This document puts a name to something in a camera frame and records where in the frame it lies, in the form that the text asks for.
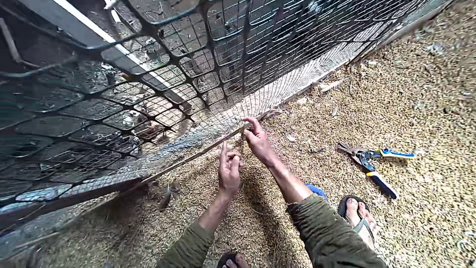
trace pliers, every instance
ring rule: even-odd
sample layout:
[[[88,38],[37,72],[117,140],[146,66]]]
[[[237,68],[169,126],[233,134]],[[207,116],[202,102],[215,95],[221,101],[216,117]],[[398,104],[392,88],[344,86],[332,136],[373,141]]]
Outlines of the pliers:
[[[348,153],[350,158],[362,167],[367,177],[371,178],[384,194],[390,195],[393,199],[398,198],[398,193],[382,178],[382,175],[375,170],[369,160],[371,158],[381,157],[396,157],[402,159],[415,159],[417,157],[415,154],[397,153],[388,148],[368,150],[362,147],[350,147],[348,144],[341,142],[336,145],[336,148]]]

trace fence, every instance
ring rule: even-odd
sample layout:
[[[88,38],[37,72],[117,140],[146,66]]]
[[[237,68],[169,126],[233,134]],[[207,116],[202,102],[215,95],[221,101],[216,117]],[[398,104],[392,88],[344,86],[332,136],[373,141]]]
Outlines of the fence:
[[[120,41],[101,36],[108,43],[94,47],[18,2],[0,4],[6,40],[28,29],[48,45],[41,60],[0,72],[2,234],[196,157],[427,2],[201,0],[165,17],[173,4],[147,11],[125,0],[114,8]],[[14,53],[20,41],[10,40]]]

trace left hand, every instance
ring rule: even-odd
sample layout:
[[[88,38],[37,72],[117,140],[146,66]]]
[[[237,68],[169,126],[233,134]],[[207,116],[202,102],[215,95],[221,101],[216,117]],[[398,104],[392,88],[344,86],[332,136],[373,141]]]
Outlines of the left hand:
[[[240,161],[241,154],[227,152],[227,142],[224,141],[220,154],[220,169],[218,170],[218,191],[230,198],[234,198],[240,186],[239,170],[243,166]]]

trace flip-flop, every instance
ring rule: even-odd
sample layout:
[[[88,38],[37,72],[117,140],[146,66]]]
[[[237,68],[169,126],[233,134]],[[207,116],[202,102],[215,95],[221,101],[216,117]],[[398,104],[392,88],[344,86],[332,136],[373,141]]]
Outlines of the flip-flop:
[[[337,209],[337,213],[344,219],[346,220],[347,222],[349,222],[349,219],[347,219],[346,217],[346,212],[347,212],[347,200],[349,198],[353,198],[355,199],[357,202],[362,202],[364,203],[365,205],[365,209],[370,211],[368,209],[368,205],[367,203],[362,200],[360,197],[357,197],[357,196],[352,196],[352,195],[349,195],[349,196],[345,196],[339,203],[339,207]],[[362,218],[362,215],[358,212],[358,209],[357,209],[357,214],[360,218],[360,221],[358,222],[358,224],[354,227],[352,227],[352,229],[356,232],[356,233],[359,233],[360,230],[362,230],[362,227],[365,226],[367,228],[367,231],[370,233],[370,237],[372,238],[372,243],[375,244],[375,238],[374,238],[374,234],[372,233],[372,231],[370,230],[370,225],[368,224],[367,220],[363,219]]]
[[[306,182],[304,184],[309,188],[309,190],[311,190],[311,192],[316,193],[318,196],[322,196],[327,201],[327,195],[321,188],[309,182]]]
[[[237,253],[236,252],[227,252],[227,253],[224,253],[220,260],[218,261],[218,264],[217,264],[217,268],[222,268],[223,266],[226,266],[228,267],[227,265],[227,260],[228,259],[231,259],[231,261],[237,266],[237,260],[236,260],[236,256],[237,256]]]

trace dirt floor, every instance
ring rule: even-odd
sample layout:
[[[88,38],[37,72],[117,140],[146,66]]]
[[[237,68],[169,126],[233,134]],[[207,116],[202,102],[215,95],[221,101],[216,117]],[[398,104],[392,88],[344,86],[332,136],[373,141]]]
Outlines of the dirt floor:
[[[380,227],[377,254],[390,267],[465,267],[476,258],[475,15],[473,1],[445,11],[369,62],[331,75],[330,82],[352,76],[339,88],[315,88],[262,121],[280,158],[304,182],[321,187],[332,206],[348,194],[369,203]],[[374,162],[400,198],[382,196],[334,150],[339,141],[418,152],[409,162]],[[310,267],[273,177],[239,136],[230,144],[243,153],[243,187],[204,266],[215,267],[221,254],[236,250],[252,267]],[[326,149],[314,153],[320,148]],[[154,267],[212,202],[218,154],[216,148],[80,219],[42,248],[40,266]],[[169,181],[181,193],[159,212]]]

